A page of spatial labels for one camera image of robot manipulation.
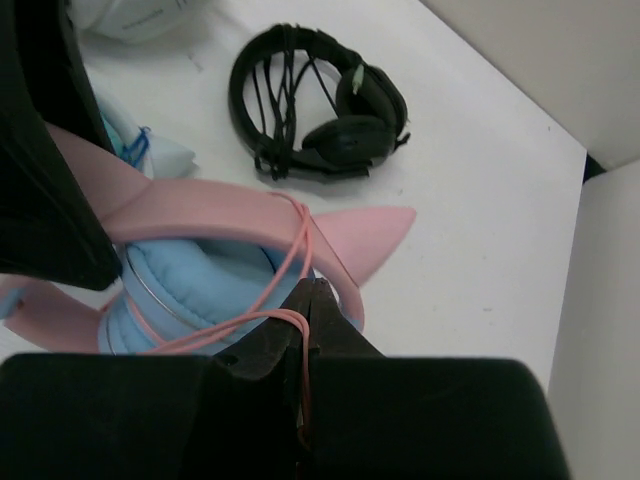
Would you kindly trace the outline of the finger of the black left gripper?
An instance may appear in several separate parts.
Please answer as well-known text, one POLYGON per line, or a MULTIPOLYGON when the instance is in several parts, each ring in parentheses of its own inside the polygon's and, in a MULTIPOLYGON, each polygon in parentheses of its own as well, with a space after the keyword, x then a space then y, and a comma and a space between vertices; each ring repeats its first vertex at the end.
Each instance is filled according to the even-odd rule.
POLYGON ((120 262, 47 130, 112 149, 67 7, 1 4, 1 271, 103 290, 120 262))

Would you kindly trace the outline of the pink and blue cat-ear headphones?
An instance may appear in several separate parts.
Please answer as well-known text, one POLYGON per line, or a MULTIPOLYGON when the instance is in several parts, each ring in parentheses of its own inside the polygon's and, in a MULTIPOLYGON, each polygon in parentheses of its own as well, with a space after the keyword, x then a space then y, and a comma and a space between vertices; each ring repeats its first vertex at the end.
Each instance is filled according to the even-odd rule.
POLYGON ((149 178, 59 127, 48 132, 122 265, 121 291, 99 310, 64 293, 63 283, 3 273, 2 319, 50 351, 213 354, 315 272, 328 277, 349 318, 362 325, 360 288, 416 217, 401 206, 313 216, 282 193, 149 178), (244 313, 249 325, 219 332, 244 313))

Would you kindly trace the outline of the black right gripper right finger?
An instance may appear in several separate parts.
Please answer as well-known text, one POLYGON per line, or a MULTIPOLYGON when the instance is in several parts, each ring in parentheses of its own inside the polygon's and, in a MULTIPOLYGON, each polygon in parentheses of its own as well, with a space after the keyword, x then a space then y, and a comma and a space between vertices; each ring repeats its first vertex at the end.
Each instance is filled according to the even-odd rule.
POLYGON ((566 479, 532 372, 512 359, 387 357, 309 283, 308 479, 566 479))

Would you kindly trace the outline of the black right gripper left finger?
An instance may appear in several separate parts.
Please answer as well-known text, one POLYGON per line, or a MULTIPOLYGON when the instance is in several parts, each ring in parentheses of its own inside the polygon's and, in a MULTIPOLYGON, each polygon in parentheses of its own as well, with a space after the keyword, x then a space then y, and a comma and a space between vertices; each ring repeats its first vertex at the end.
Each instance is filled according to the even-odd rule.
POLYGON ((213 357, 18 354, 1 367, 5 479, 292 479, 308 414, 310 281, 213 357))

